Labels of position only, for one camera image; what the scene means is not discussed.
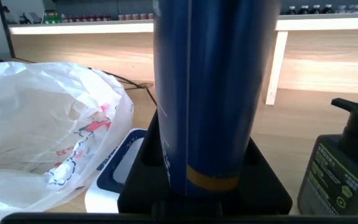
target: wooden table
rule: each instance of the wooden table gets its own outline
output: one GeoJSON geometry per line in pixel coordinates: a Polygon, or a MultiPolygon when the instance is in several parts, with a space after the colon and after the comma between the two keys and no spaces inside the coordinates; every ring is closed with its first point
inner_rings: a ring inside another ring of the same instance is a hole
{"type": "MultiPolygon", "coordinates": [[[[128,90],[134,102],[135,128],[147,128],[155,105],[145,90],[128,90]]],[[[293,199],[290,214],[298,214],[296,197],[314,142],[320,134],[341,133],[349,113],[331,106],[333,98],[358,101],[358,94],[282,90],[275,106],[260,97],[252,138],[293,199]]],[[[86,212],[85,193],[50,212],[86,212]]]]}

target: blue cylindrical can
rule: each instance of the blue cylindrical can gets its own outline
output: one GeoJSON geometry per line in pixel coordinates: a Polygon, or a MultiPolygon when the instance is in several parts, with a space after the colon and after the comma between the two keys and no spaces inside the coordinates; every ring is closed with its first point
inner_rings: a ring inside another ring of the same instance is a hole
{"type": "Polygon", "coordinates": [[[154,70],[171,189],[234,189],[281,0],[154,0],[154,70]]]}

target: black base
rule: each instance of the black base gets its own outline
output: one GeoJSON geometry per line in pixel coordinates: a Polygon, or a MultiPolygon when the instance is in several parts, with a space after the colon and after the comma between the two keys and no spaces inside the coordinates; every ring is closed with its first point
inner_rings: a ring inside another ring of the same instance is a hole
{"type": "Polygon", "coordinates": [[[292,199],[251,139],[238,188],[220,202],[189,200],[170,191],[157,113],[118,200],[120,213],[158,217],[288,214],[292,199]]]}

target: bottle on shelf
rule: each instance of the bottle on shelf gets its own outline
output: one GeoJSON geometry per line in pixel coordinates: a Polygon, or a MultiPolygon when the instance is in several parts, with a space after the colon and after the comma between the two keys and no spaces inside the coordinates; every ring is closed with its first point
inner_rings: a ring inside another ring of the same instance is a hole
{"type": "Polygon", "coordinates": [[[59,13],[57,13],[57,12],[55,12],[55,17],[54,17],[54,19],[55,19],[55,23],[56,24],[58,24],[58,23],[60,23],[62,20],[60,20],[60,16],[59,16],[59,13]]]}
{"type": "Polygon", "coordinates": [[[82,15],[81,17],[81,22],[87,22],[88,18],[86,17],[86,15],[82,15]]]}
{"type": "Polygon", "coordinates": [[[338,6],[337,13],[341,13],[341,14],[346,13],[346,6],[344,6],[344,5],[338,6]]]}
{"type": "Polygon", "coordinates": [[[66,22],[68,22],[67,16],[62,14],[62,23],[66,23],[66,22]]]}
{"type": "Polygon", "coordinates": [[[146,13],[142,13],[140,15],[140,19],[147,19],[147,14],[146,13]]]}
{"type": "Polygon", "coordinates": [[[332,5],[332,4],[327,4],[326,7],[321,11],[321,13],[323,13],[323,14],[331,14],[331,13],[334,13],[334,11],[333,11],[333,5],[332,5]]]}
{"type": "Polygon", "coordinates": [[[354,5],[354,12],[353,13],[358,13],[358,5],[354,5]]]}
{"type": "Polygon", "coordinates": [[[301,6],[301,9],[298,12],[299,15],[305,15],[309,13],[309,6],[301,6]]]}
{"type": "Polygon", "coordinates": [[[286,15],[295,15],[296,14],[295,6],[290,6],[290,8],[288,9],[288,11],[285,14],[286,15]]]}
{"type": "Polygon", "coordinates": [[[320,14],[320,5],[314,5],[313,9],[310,11],[310,14],[320,14]]]}
{"type": "Polygon", "coordinates": [[[49,21],[49,14],[47,13],[44,13],[44,24],[49,24],[50,21],[49,21]]]}
{"type": "Polygon", "coordinates": [[[346,13],[353,13],[354,12],[354,5],[348,5],[346,9],[346,13]]]}
{"type": "Polygon", "coordinates": [[[139,14],[132,14],[132,19],[139,20],[140,19],[139,14]]]}
{"type": "Polygon", "coordinates": [[[55,14],[54,13],[50,13],[48,15],[48,20],[50,24],[54,24],[55,23],[55,14]]]}

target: black cable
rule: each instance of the black cable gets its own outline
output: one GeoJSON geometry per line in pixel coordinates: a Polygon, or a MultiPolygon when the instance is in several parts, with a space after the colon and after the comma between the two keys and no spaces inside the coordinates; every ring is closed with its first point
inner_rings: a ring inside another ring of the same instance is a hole
{"type": "MultiPolygon", "coordinates": [[[[28,63],[36,63],[36,62],[33,62],[33,61],[30,61],[30,60],[26,60],[26,59],[22,59],[22,58],[18,58],[18,57],[14,57],[14,59],[18,59],[18,60],[22,60],[23,62],[28,62],[28,63]]],[[[141,86],[133,81],[130,81],[129,79],[127,78],[124,78],[124,77],[121,77],[119,75],[116,75],[116,74],[113,74],[113,73],[109,73],[109,72],[106,72],[106,71],[103,71],[102,72],[108,74],[108,75],[112,75],[116,78],[119,78],[121,80],[118,80],[122,83],[127,83],[127,84],[131,84],[131,85],[134,85],[135,88],[126,88],[125,90],[136,90],[136,89],[146,89],[147,93],[149,94],[150,98],[152,99],[152,101],[154,102],[155,105],[157,105],[157,101],[155,100],[155,98],[153,97],[152,93],[150,92],[149,88],[145,87],[145,86],[141,86]]]]}
{"type": "Polygon", "coordinates": [[[154,104],[157,105],[156,100],[154,99],[152,93],[150,92],[149,88],[146,88],[147,93],[149,94],[150,98],[153,100],[154,104]]]}

